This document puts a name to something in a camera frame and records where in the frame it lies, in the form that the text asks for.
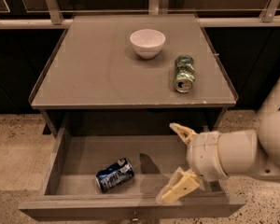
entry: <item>speckled floor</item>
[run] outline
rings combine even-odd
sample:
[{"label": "speckled floor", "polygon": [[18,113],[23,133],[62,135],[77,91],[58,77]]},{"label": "speckled floor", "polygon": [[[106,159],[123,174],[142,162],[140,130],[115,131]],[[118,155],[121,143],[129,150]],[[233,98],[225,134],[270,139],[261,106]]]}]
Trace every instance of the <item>speckled floor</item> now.
[{"label": "speckled floor", "polygon": [[[257,128],[254,111],[228,111],[219,127],[221,132]],[[46,171],[54,138],[42,135],[40,115],[0,115],[0,224],[37,223],[18,211],[18,205],[37,194]],[[246,205],[231,217],[160,219],[151,224],[277,223],[280,224],[280,182],[232,176],[226,181],[231,195],[242,196]],[[85,224],[128,224],[122,221],[58,222]]]}]

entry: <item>green can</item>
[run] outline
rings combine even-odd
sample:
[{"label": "green can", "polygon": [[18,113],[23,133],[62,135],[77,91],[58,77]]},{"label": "green can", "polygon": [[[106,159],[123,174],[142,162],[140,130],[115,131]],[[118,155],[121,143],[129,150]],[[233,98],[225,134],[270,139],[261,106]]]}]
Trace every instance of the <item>green can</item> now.
[{"label": "green can", "polygon": [[195,82],[194,59],[188,55],[181,55],[175,60],[175,89],[186,93],[193,87]]}]

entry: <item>open drawer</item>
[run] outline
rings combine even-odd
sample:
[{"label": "open drawer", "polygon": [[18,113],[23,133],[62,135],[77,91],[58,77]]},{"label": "open drawer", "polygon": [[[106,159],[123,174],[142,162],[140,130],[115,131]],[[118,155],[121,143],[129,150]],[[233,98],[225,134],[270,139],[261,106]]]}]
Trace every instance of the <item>open drawer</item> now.
[{"label": "open drawer", "polygon": [[[20,210],[39,220],[228,217],[245,204],[221,182],[203,183],[179,201],[159,205],[155,198],[177,167],[187,168],[186,146],[176,135],[75,136],[66,113],[39,195]],[[128,158],[135,177],[101,193],[95,175]]]}]

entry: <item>can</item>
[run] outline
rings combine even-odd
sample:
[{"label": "can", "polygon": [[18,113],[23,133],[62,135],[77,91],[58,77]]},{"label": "can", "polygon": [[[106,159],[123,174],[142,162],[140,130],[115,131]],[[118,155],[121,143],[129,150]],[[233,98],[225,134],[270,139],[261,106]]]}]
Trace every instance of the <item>can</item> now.
[{"label": "can", "polygon": [[175,89],[186,93],[195,82],[194,59],[188,55],[181,55],[175,60]]},{"label": "can", "polygon": [[98,172],[95,177],[101,192],[107,192],[115,186],[132,179],[134,172],[129,160],[122,158],[106,169]]}]

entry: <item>white bowl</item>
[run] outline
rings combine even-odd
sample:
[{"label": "white bowl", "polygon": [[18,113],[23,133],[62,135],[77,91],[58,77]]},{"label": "white bowl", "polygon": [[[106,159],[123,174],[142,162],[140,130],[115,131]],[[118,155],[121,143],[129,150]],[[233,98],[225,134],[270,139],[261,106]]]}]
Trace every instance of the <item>white bowl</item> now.
[{"label": "white bowl", "polygon": [[152,29],[138,30],[130,36],[134,52],[145,59],[158,55],[165,40],[166,37],[163,33]]}]

